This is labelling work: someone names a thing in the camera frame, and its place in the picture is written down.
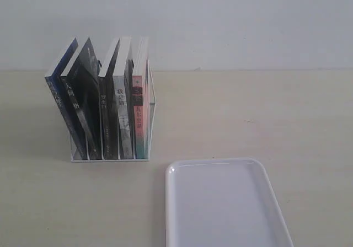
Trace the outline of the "blue moon cover book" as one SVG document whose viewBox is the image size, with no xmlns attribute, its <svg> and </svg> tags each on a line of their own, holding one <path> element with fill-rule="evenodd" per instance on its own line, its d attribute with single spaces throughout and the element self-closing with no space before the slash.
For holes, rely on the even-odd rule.
<svg viewBox="0 0 353 247">
<path fill-rule="evenodd" d="M 77 151 L 83 160 L 87 159 L 85 134 L 77 117 L 77 113 L 71 103 L 65 85 L 60 78 L 77 47 L 77 39 L 75 37 L 70 38 L 70 40 L 66 43 L 66 46 L 59 53 L 57 59 L 54 60 L 52 66 L 46 72 L 45 80 L 77 147 Z"/>
</svg>

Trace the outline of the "pink teal spine book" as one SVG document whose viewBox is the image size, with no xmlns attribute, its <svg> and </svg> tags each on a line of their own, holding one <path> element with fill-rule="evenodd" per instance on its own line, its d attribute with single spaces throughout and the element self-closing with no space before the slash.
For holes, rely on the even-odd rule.
<svg viewBox="0 0 353 247">
<path fill-rule="evenodd" d="M 132 103 L 135 119 L 136 159 L 147 159 L 149 148 L 148 37 L 142 37 L 132 72 Z"/>
</svg>

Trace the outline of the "grey white spine book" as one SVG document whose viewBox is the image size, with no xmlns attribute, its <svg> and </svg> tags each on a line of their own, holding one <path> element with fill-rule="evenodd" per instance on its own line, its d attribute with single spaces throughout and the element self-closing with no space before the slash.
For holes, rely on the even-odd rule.
<svg viewBox="0 0 353 247">
<path fill-rule="evenodd" d="M 131 59 L 131 37 L 123 36 L 119 38 L 119 49 L 113 72 L 116 111 L 121 138 L 121 159 L 133 158 L 129 114 L 129 74 Z"/>
</svg>

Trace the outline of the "dark brown spine book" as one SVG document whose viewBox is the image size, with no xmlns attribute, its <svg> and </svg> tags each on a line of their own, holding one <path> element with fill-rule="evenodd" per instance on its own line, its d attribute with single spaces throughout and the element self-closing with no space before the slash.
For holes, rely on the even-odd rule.
<svg viewBox="0 0 353 247">
<path fill-rule="evenodd" d="M 119 39 L 115 38 L 98 74 L 102 155 L 105 160 L 115 160 L 119 157 L 119 134 L 113 82 L 118 50 Z"/>
</svg>

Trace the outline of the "black grey spine book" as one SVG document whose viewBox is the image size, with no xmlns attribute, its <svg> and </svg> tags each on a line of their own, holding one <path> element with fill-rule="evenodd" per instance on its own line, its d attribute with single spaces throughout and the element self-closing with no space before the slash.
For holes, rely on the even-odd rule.
<svg viewBox="0 0 353 247">
<path fill-rule="evenodd" d="M 99 64 L 90 38 L 79 45 L 61 74 L 88 142 L 89 158 L 101 160 Z"/>
</svg>

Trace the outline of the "white plastic tray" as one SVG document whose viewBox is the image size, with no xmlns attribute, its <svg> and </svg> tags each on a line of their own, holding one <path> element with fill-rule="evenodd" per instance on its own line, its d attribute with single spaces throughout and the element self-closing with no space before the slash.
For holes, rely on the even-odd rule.
<svg viewBox="0 0 353 247">
<path fill-rule="evenodd" d="M 165 171 L 167 246 L 292 246 L 264 166 L 253 158 L 196 159 Z"/>
</svg>

